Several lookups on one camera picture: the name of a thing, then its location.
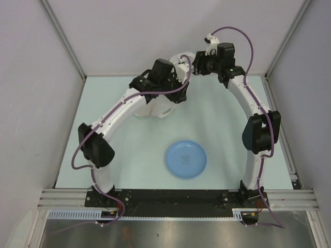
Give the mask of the white plastic bag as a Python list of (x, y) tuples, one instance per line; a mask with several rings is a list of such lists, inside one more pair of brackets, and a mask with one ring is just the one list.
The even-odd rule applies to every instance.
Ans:
[[(191, 62), (195, 59), (195, 55), (191, 52), (180, 53), (180, 54), (188, 55), (191, 58)], [(174, 64), (177, 61), (177, 57), (176, 57), (177, 55), (172, 56), (168, 61), (170, 61)], [(188, 78), (191, 75), (191, 71), (192, 71), (192, 67), (189, 71), (189, 75), (188, 75), (185, 83), (178, 90), (181, 90), (185, 86), (189, 85)], [(179, 104), (175, 104), (175, 103), (171, 102), (164, 95), (159, 95), (157, 98), (153, 99), (151, 102), (146, 103), (146, 106), (139, 109), (134, 115), (137, 117), (164, 118), (167, 115), (169, 115)]]

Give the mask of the blue plastic plate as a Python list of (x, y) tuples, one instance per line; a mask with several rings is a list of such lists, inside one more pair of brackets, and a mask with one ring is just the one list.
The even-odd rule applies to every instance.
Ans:
[(193, 179), (204, 172), (207, 155), (200, 144), (181, 140), (166, 149), (164, 163), (172, 175), (180, 179)]

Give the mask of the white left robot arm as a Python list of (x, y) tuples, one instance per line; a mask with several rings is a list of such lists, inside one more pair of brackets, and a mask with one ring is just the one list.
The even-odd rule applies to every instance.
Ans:
[(191, 75), (191, 61), (187, 55), (170, 60), (157, 59), (151, 69), (133, 78), (118, 102), (91, 125), (80, 124), (79, 147), (92, 170), (96, 200), (102, 206), (114, 202), (114, 183), (108, 166), (115, 157), (110, 145), (115, 132), (131, 116), (168, 116), (180, 103), (186, 101)]

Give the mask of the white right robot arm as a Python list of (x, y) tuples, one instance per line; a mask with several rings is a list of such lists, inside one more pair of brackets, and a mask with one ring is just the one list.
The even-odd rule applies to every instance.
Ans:
[(253, 208), (265, 199), (263, 187), (264, 162), (274, 154), (278, 141), (281, 115), (271, 111), (255, 94), (241, 66), (235, 64), (235, 47), (232, 43), (209, 41), (205, 51), (199, 51), (194, 60), (195, 75), (215, 73), (244, 110), (247, 123), (242, 141), (247, 149), (247, 163), (238, 189), (238, 201)]

